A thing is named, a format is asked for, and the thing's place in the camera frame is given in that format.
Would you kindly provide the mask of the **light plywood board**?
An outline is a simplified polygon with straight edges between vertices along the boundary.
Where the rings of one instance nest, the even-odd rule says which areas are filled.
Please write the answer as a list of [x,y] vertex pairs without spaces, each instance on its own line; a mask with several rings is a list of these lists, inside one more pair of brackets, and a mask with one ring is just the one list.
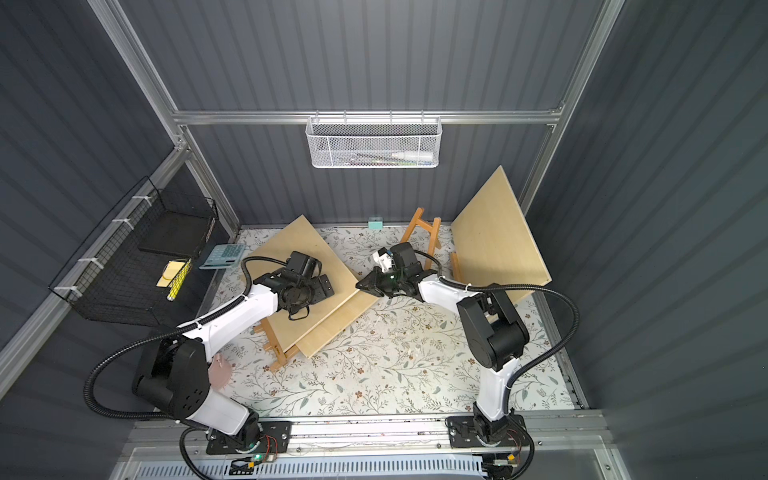
[[286,356],[318,354],[376,302],[303,215],[251,254],[261,258],[247,264],[252,278],[277,292],[278,311],[265,325]]
[[356,292],[348,301],[297,342],[299,351],[305,357],[315,355],[378,300],[378,297],[368,293]]
[[534,284],[552,276],[499,166],[452,221],[464,284]]

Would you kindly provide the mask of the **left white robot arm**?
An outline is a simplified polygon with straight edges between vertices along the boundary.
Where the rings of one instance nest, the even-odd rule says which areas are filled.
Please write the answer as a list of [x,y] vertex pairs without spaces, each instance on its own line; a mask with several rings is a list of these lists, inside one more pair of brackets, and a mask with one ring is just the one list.
[[297,251],[285,261],[249,256],[241,269],[242,294],[182,324],[188,332],[143,347],[132,391],[159,413],[217,431],[249,451],[261,442],[258,414],[214,389],[209,378],[214,356],[247,327],[282,310],[293,320],[334,290],[322,263]]

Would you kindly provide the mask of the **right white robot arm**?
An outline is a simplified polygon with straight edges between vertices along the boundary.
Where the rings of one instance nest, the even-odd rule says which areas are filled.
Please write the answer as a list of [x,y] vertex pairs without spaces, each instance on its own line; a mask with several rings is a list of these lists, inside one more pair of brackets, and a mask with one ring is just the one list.
[[504,291],[479,292],[426,269],[408,242],[372,254],[374,267],[356,288],[376,297],[406,296],[456,314],[469,350],[481,366],[473,405],[474,430],[481,442],[501,441],[512,428],[509,382],[521,368],[529,332]]

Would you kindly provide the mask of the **small teal box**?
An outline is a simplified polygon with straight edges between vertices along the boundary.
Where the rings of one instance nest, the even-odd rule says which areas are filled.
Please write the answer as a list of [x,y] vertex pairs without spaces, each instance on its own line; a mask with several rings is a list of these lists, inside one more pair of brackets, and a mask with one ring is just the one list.
[[370,217],[367,226],[371,230],[381,230],[384,227],[384,222],[381,217]]

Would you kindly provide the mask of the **floral table mat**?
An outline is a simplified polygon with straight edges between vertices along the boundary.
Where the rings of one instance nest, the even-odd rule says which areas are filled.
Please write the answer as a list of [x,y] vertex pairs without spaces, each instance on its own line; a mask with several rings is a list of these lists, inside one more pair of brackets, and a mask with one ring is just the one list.
[[[370,255],[397,243],[405,227],[317,228],[357,277],[373,266]],[[523,364],[553,344],[533,295],[515,304],[528,328]],[[262,417],[405,413],[461,413],[472,410],[479,365],[471,355],[459,318],[418,301],[379,300],[318,354],[299,353],[270,372],[276,360],[264,349],[264,333],[250,327],[220,353],[234,367],[220,392]],[[555,357],[523,375],[510,393],[515,410],[572,410],[572,395]]]

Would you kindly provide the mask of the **teal calculator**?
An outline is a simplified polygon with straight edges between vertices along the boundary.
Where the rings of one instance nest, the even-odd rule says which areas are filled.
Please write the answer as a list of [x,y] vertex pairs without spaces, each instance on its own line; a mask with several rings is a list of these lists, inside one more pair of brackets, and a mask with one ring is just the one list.
[[243,244],[219,244],[213,247],[209,255],[199,266],[201,270],[220,270],[238,265],[244,256]]

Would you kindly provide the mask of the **pink pen cup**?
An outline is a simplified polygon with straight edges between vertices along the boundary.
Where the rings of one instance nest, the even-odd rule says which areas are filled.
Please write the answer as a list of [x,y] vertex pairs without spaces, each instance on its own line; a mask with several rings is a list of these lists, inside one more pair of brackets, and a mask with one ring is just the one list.
[[233,370],[232,364],[221,353],[216,353],[208,368],[211,387],[217,391],[226,387],[232,379]]

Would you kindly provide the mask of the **yellow green pen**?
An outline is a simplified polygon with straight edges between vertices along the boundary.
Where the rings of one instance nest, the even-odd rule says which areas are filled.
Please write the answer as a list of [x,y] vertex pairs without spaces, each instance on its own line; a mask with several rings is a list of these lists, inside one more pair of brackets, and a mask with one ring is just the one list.
[[173,277],[170,279],[169,290],[167,295],[167,300],[169,302],[172,302],[177,298],[183,286],[183,283],[191,269],[192,260],[188,259],[185,262],[181,262],[180,260],[174,260],[169,263],[169,266],[172,269],[175,269],[175,270],[172,270]]

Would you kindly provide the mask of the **white marker in basket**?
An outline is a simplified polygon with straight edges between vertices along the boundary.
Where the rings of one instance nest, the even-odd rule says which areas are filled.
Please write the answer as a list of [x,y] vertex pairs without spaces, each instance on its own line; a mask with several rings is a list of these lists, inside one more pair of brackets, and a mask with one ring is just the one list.
[[416,165],[427,165],[434,162],[434,153],[431,151],[397,151],[392,152],[393,159]]

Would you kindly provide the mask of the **yellow sticky note pad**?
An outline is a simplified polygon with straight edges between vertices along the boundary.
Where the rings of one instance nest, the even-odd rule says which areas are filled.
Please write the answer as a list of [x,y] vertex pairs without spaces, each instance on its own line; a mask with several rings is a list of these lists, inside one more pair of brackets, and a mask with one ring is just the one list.
[[187,262],[184,260],[171,260],[169,261],[161,274],[160,279],[157,281],[156,286],[160,288],[168,287],[186,266]]

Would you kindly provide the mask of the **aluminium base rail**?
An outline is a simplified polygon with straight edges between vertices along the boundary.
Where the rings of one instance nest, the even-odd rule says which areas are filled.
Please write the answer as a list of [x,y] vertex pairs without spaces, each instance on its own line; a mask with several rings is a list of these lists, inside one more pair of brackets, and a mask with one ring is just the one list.
[[409,414],[267,418],[255,452],[217,455],[215,434],[186,440],[172,422],[137,424],[114,479],[626,479],[597,411],[524,412],[481,442],[470,417]]

